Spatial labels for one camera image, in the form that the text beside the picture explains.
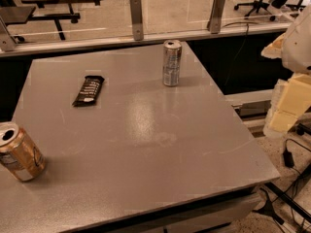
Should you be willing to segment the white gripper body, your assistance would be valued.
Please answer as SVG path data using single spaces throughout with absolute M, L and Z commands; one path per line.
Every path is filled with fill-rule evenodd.
M 283 66 L 295 73 L 311 73 L 311 5 L 287 29 L 281 50 Z

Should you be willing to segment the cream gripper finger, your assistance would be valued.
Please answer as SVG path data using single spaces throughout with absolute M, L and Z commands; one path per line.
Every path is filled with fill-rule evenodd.
M 294 73 L 287 81 L 279 80 L 272 91 L 270 104 L 263 134 L 279 138 L 287 134 L 311 107 L 311 77 Z
M 278 36 L 272 43 L 263 48 L 261 55 L 270 59 L 280 58 L 284 37 L 285 34 Z

